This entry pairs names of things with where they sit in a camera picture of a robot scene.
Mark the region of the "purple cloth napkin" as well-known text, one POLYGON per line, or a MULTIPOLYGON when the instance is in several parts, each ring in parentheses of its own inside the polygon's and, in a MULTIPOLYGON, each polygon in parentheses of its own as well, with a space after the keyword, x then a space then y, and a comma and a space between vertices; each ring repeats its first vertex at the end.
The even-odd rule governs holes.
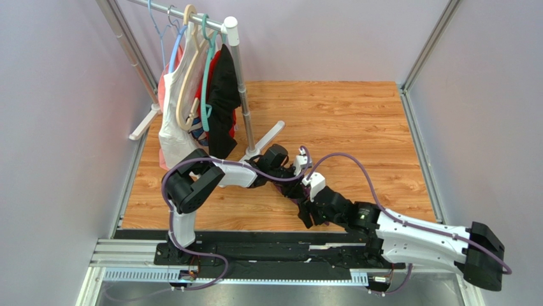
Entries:
POLYGON ((273 185, 283 197, 295 203, 303 203, 309 199, 307 188, 302 184, 301 178, 289 182, 274 181, 273 185))

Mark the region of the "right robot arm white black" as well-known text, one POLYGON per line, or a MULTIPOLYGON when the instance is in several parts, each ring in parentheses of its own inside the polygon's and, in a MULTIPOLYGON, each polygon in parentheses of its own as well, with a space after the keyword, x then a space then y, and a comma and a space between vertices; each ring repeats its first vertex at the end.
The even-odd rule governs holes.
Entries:
POLYGON ((360 234, 372 259, 447 270, 478 288, 502 290, 505 246, 484 223, 466 228, 427 222, 374 203, 352 202, 329 187, 296 203, 306 227, 328 222, 360 234))

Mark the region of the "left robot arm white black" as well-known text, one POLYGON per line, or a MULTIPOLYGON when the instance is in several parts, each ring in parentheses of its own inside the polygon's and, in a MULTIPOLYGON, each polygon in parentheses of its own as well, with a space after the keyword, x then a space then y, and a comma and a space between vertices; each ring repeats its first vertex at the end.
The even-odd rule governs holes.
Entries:
POLYGON ((271 182, 282 191, 292 191, 311 167, 312 158, 304 146, 293 160, 278 144, 241 161, 213 157, 202 149, 192 151, 161 181, 162 197, 169 208, 169 229, 166 242, 157 245, 154 263, 185 265, 203 255, 193 246, 196 212, 217 187, 253 189, 271 182))

